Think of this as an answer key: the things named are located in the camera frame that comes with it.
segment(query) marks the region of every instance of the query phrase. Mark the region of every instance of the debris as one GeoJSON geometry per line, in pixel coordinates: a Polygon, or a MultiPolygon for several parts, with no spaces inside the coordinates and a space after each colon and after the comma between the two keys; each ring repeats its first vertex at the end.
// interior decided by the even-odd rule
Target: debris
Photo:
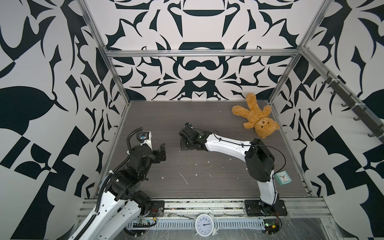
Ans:
{"type": "MultiPolygon", "coordinates": [[[[181,173],[179,173],[181,175],[181,173]]],[[[183,177],[183,175],[181,175],[183,177]]],[[[188,185],[187,180],[183,177],[185,183],[188,185]]]]}

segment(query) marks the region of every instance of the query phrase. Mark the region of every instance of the brown teddy bear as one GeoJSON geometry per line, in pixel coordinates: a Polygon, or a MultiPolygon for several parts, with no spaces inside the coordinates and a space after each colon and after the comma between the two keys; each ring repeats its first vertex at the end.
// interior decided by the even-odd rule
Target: brown teddy bear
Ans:
{"type": "Polygon", "coordinates": [[[280,128],[278,123],[268,118],[268,115],[271,113],[271,106],[267,105],[261,110],[257,105],[256,95],[253,93],[247,94],[246,101],[249,110],[241,106],[234,106],[232,108],[233,114],[248,120],[248,122],[243,123],[244,128],[251,129],[254,127],[257,135],[263,139],[280,128]]]}

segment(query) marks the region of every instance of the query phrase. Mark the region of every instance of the gray wooden table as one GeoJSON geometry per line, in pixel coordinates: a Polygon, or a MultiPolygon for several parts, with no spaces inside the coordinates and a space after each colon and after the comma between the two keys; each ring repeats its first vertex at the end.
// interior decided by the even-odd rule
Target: gray wooden table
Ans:
{"type": "MultiPolygon", "coordinates": [[[[167,160],[153,164],[148,178],[141,182],[140,189],[152,198],[193,197],[259,197],[256,180],[246,170],[245,162],[234,157],[206,151],[181,151],[178,132],[186,122],[194,128],[217,130],[221,136],[251,141],[257,137],[254,129],[244,129],[245,118],[231,112],[234,105],[246,107],[246,102],[233,101],[178,101],[178,102],[132,102],[122,134],[113,155],[110,168],[115,168],[127,156],[127,135],[138,127],[152,132],[154,149],[165,142],[167,160]]],[[[261,108],[266,102],[259,102],[261,108]]],[[[266,145],[278,148],[287,158],[284,168],[292,182],[283,186],[276,183],[280,197],[307,196],[303,183],[279,131],[263,140],[266,145]]],[[[131,145],[139,144],[135,137],[131,145]]],[[[282,155],[270,149],[275,156],[275,168],[284,164],[282,155]]]]}

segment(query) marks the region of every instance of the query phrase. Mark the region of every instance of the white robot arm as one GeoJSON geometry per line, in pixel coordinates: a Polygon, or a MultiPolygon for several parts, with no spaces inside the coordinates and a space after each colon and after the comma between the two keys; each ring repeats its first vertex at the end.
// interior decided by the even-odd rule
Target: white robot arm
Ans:
{"type": "Polygon", "coordinates": [[[179,135],[182,150],[222,152],[244,161],[251,177],[257,180],[261,210],[265,214],[271,211],[279,198],[273,180],[275,158],[260,139],[239,141],[209,131],[199,133],[190,122],[185,124],[179,135]]]}
{"type": "Polygon", "coordinates": [[[151,198],[137,189],[141,181],[147,180],[152,163],[166,160],[165,144],[153,151],[151,132],[142,129],[128,135],[128,157],[104,179],[96,206],[69,240],[114,239],[122,230],[134,236],[125,227],[138,216],[146,215],[151,205],[151,198]],[[129,140],[136,133],[141,144],[131,148],[129,140]]]}

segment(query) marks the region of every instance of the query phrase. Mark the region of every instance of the white alarm clock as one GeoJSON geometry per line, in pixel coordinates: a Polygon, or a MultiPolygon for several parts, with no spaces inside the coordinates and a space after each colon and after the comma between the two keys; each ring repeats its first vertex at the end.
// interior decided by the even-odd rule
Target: white alarm clock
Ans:
{"type": "Polygon", "coordinates": [[[195,222],[195,228],[197,233],[202,236],[202,237],[208,237],[210,235],[214,236],[217,233],[217,229],[215,227],[215,222],[214,222],[214,215],[213,214],[200,214],[196,218],[195,222]]]}

